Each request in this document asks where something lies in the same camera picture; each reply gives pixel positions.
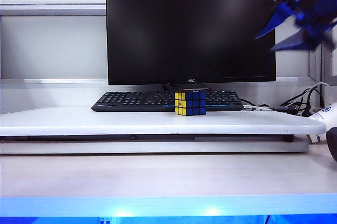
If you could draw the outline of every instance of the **cable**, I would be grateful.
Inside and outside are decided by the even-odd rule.
[[[243,102],[246,102],[247,104],[250,104],[250,105],[253,105],[253,106],[256,106],[255,104],[253,104],[252,102],[249,102],[248,100],[246,99],[240,99],[241,101]]]
[[[294,100],[294,99],[296,99],[296,98],[298,98],[298,97],[303,96],[308,90],[310,90],[310,88],[305,89],[301,94],[299,94],[299,95],[297,95],[297,96],[295,96],[295,97],[293,97],[293,98],[291,98],[291,99],[289,99],[289,100],[283,102],[280,106],[285,106],[285,105],[288,104],[290,101],[292,101],[292,100]]]
[[[295,101],[293,101],[292,103],[290,103],[290,104],[288,104],[288,105],[286,105],[286,106],[290,106],[290,105],[296,103],[297,100],[299,100],[302,96],[305,96],[306,94],[308,94],[311,90],[314,89],[314,87],[318,86],[319,84],[324,84],[324,85],[326,85],[326,86],[330,86],[330,85],[328,85],[327,83],[324,83],[324,82],[319,82],[319,83],[317,83],[317,84],[314,84],[314,85],[311,86],[311,88],[310,88],[308,91],[306,91],[303,95],[301,95],[301,96],[300,96],[299,98],[297,98]]]

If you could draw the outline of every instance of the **white desk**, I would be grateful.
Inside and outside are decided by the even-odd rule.
[[[250,111],[187,118],[173,113],[48,108],[3,114],[0,119],[1,135],[8,137],[325,131],[324,124],[306,118]],[[207,151],[210,144],[216,142],[206,142],[199,149]],[[337,162],[326,145],[312,145],[302,154],[2,155],[0,165],[3,217],[337,212]]]
[[[337,162],[326,145],[303,154],[1,156],[0,163],[0,216],[337,212]]]

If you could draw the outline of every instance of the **monitor screen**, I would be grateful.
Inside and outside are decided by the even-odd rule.
[[[275,81],[274,0],[106,0],[108,82]]]

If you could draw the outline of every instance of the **blue cube face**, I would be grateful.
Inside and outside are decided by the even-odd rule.
[[[199,110],[200,110],[200,115],[206,114],[206,107],[201,107]]]
[[[193,107],[193,101],[192,101],[192,100],[187,100],[187,101],[186,101],[186,107],[187,107],[187,108]]]
[[[192,92],[187,92],[186,93],[186,99],[192,99],[193,98],[193,93]]]
[[[199,92],[193,92],[193,99],[199,99]]]
[[[199,92],[199,99],[206,99],[206,92]]]
[[[200,101],[199,101],[199,106],[200,106],[200,107],[206,106],[206,99],[200,100]]]
[[[193,109],[192,109],[192,108],[186,109],[186,115],[187,115],[187,116],[193,115]]]
[[[193,108],[193,115],[199,115],[199,108]]]

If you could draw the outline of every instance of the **black keyboard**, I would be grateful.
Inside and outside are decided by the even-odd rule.
[[[106,92],[92,107],[96,112],[164,112],[174,111],[173,91]],[[243,104],[232,90],[206,94],[207,111],[240,111]]]

